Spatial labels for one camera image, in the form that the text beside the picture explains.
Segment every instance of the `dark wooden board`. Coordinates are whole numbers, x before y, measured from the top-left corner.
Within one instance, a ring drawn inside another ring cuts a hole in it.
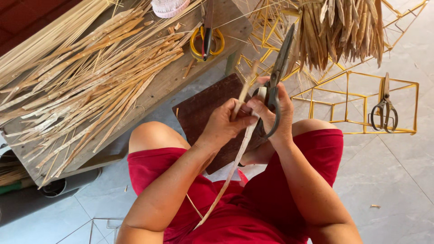
[[[233,73],[172,108],[175,115],[178,108],[178,121],[190,145],[193,145],[202,134],[214,109],[221,106],[230,98],[238,98],[242,88],[243,84],[240,78],[237,74]],[[250,98],[247,95],[245,101],[247,102]],[[241,131],[236,138],[231,139],[221,148],[207,167],[209,175],[235,160],[245,132],[246,130]],[[265,139],[261,138],[258,131],[255,130],[246,151],[254,149],[264,142]]]
[[[126,0],[125,2],[130,3],[130,2],[134,2],[134,0]],[[95,22],[103,23],[105,20],[109,19],[112,16],[112,10],[111,11],[110,10],[111,9],[108,9],[105,13],[103,13],[100,17],[98,17],[98,19],[95,20]],[[125,11],[125,10],[127,10],[127,8],[119,8],[119,11]],[[215,0],[213,26],[220,26],[222,24],[228,23],[231,20],[236,19],[235,21],[232,21],[228,24],[219,27],[220,31],[223,33],[225,38],[225,48],[223,52],[212,60],[197,63],[196,67],[192,68],[188,76],[185,79],[183,79],[182,76],[184,74],[184,71],[182,71],[181,69],[183,67],[188,66],[191,59],[193,58],[190,54],[189,46],[185,45],[184,55],[181,58],[177,59],[176,61],[172,62],[167,67],[165,67],[149,84],[149,86],[142,93],[142,95],[138,97],[136,105],[143,106],[145,112],[143,111],[143,109],[133,109],[132,112],[129,113],[129,115],[126,117],[126,119],[121,120],[121,122],[118,124],[118,126],[116,126],[112,134],[102,144],[102,146],[99,148],[98,151],[101,151],[105,146],[110,144],[112,141],[114,141],[116,138],[118,138],[129,128],[134,126],[136,123],[141,121],[145,116],[151,113],[160,104],[162,104],[167,99],[172,97],[175,93],[183,89],[190,82],[195,81],[200,75],[205,73],[211,67],[218,64],[221,60],[227,58],[232,53],[235,53],[239,49],[239,47],[244,46],[245,43],[237,39],[247,40],[250,33],[252,32],[252,25],[249,23],[247,18],[245,17],[238,18],[242,15],[243,14],[238,10],[237,6],[231,0]],[[152,20],[152,17],[149,13],[145,15],[144,21],[148,21],[148,20]],[[186,26],[182,26],[177,32],[190,31],[193,29],[194,26],[196,26],[199,23],[199,21],[201,21],[201,10],[200,7],[197,7],[194,10],[192,10],[188,15],[180,18],[177,21],[186,25]],[[95,29],[96,26],[92,24],[89,28],[92,30]],[[163,36],[168,34],[166,30],[163,30],[162,33]],[[149,41],[153,41],[156,38],[157,37],[152,37],[150,38]],[[10,83],[8,87],[13,86],[15,84],[16,81]],[[11,134],[11,133],[22,131],[26,127],[26,124],[20,123],[21,120],[22,120],[21,118],[17,118],[7,123],[3,127],[4,132],[6,134]],[[115,123],[116,120],[117,118],[115,118],[111,123],[109,123],[93,140],[89,142],[89,144],[73,159],[71,164],[69,164],[68,167],[66,167],[64,173],[61,174],[60,178],[65,177],[65,175],[67,174],[70,175],[72,171],[75,171],[78,168],[80,168],[83,164],[85,164],[90,158],[92,158],[95,155],[95,153],[92,152],[93,149],[99,144],[103,136],[106,134],[109,128]],[[85,122],[82,125],[80,125],[77,128],[77,133],[79,131],[82,131],[87,126],[89,126],[89,124],[90,123]],[[12,144],[15,139],[16,137],[5,137],[5,140],[8,144]],[[57,141],[57,143],[54,145],[54,148],[57,148],[62,144],[63,138],[61,139],[62,140]],[[71,148],[74,148],[78,142],[79,140],[72,143]],[[48,170],[48,167],[52,163],[53,159],[49,160],[46,163],[41,173],[39,172],[39,169],[37,169],[35,166],[38,165],[39,162],[48,155],[49,150],[46,150],[39,157],[37,157],[31,162],[27,161],[29,158],[24,159],[23,156],[28,152],[30,152],[36,144],[37,143],[28,143],[25,145],[12,147],[12,150],[15,152],[15,154],[20,159],[20,161],[23,163],[24,167],[29,172],[30,176],[35,181],[35,183],[37,185],[40,185],[42,183],[44,172]],[[59,153],[59,156],[56,162],[54,163],[53,168],[57,168],[61,165],[65,157],[65,153],[66,150],[62,150]]]

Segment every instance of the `scissors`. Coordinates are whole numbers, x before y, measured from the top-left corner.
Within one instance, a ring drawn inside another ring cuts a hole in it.
[[[204,20],[204,25],[200,28],[196,28],[190,38],[190,52],[193,57],[199,61],[206,61],[207,59],[212,59],[214,56],[220,54],[224,49],[224,38],[223,34],[218,28],[213,32],[212,22],[213,22],[213,0],[208,0],[208,9],[206,13],[202,12],[202,19]],[[194,42],[197,39],[196,35],[200,31],[202,38],[202,51],[201,53],[196,50]],[[216,50],[211,50],[212,40],[215,42]]]
[[[372,108],[371,112],[371,124],[374,130],[380,131],[384,129],[387,133],[392,133],[395,131],[398,126],[398,113],[396,109],[393,107],[392,102],[390,101],[389,94],[389,73],[386,73],[386,77],[381,79],[381,87],[380,87],[380,102]],[[386,119],[383,118],[384,115],[384,106],[386,106]],[[374,112],[375,109],[378,109],[378,115],[380,115],[380,127],[377,127],[374,123]],[[392,130],[387,128],[389,122],[390,111],[395,114],[395,120],[393,123]]]
[[[276,119],[274,120],[274,125],[271,128],[268,134],[264,131],[264,124],[261,119],[259,119],[257,129],[259,130],[259,135],[263,138],[268,138],[276,132],[277,127],[279,126],[280,121],[280,102],[279,102],[279,88],[277,84],[282,77],[283,69],[286,64],[286,60],[288,59],[289,50],[291,49],[291,44],[293,42],[294,36],[294,24],[292,24],[288,33],[286,34],[285,39],[283,40],[282,47],[280,48],[279,54],[277,55],[276,61],[274,63],[273,71],[270,75],[270,80],[265,83],[265,87],[267,88],[267,93],[265,96],[265,106],[268,107],[270,111],[276,111]],[[253,96],[256,95],[259,91],[259,88],[255,90]]]

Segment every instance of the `metal scissors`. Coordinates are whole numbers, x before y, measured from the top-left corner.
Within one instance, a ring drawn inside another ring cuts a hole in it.
[[[384,129],[387,133],[392,133],[395,131],[396,127],[398,126],[398,113],[396,112],[396,109],[393,107],[392,102],[390,101],[389,73],[386,73],[386,77],[381,79],[380,92],[378,93],[378,95],[380,98],[380,102],[372,108],[371,125],[376,131],[380,131]],[[383,118],[384,106],[386,106],[386,119]],[[377,127],[374,123],[374,113],[376,109],[378,109],[378,115],[380,115],[380,127]],[[392,130],[389,130],[387,128],[390,111],[392,111],[395,114]]]
[[[274,63],[273,71],[270,75],[270,80],[265,83],[265,87],[267,88],[267,93],[265,96],[265,106],[268,107],[270,111],[275,110],[276,119],[274,120],[274,125],[271,128],[268,134],[265,133],[263,127],[263,121],[259,119],[259,123],[257,129],[260,131],[259,135],[264,138],[268,138],[276,132],[277,127],[279,126],[280,121],[280,102],[279,102],[279,88],[277,84],[282,77],[283,69],[285,68],[286,60],[288,59],[289,50],[291,49],[291,44],[293,42],[294,36],[294,24],[292,24],[288,33],[286,34],[285,39],[283,40],[282,47],[280,48],[279,54],[277,55],[276,61]],[[253,96],[256,95],[259,91],[259,88],[255,90]]]

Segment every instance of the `pink brush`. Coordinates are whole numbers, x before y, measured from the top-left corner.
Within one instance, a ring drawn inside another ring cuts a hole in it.
[[[152,0],[152,9],[160,18],[172,18],[183,11],[190,0]]]

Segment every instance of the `red shorts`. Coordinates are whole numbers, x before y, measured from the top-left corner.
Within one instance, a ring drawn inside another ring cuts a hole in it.
[[[332,186],[342,156],[342,132],[338,129],[310,131],[295,136],[294,142],[312,167]],[[129,154],[129,173],[136,194],[140,194],[164,173],[185,151],[182,148],[161,148]],[[217,191],[211,181],[198,175],[188,190],[188,195],[200,213],[205,215],[215,200]],[[238,238],[267,240],[270,243],[305,243],[308,239],[305,221],[293,201],[276,153],[265,171],[253,177],[241,194],[223,196],[208,220],[192,231],[199,221],[199,215],[185,198],[164,232],[164,242],[188,243],[185,240],[189,240],[189,243],[193,243],[193,240],[201,238],[208,243],[221,241],[219,238],[224,237],[212,233],[217,227],[230,227],[225,237],[231,236],[234,240]]]

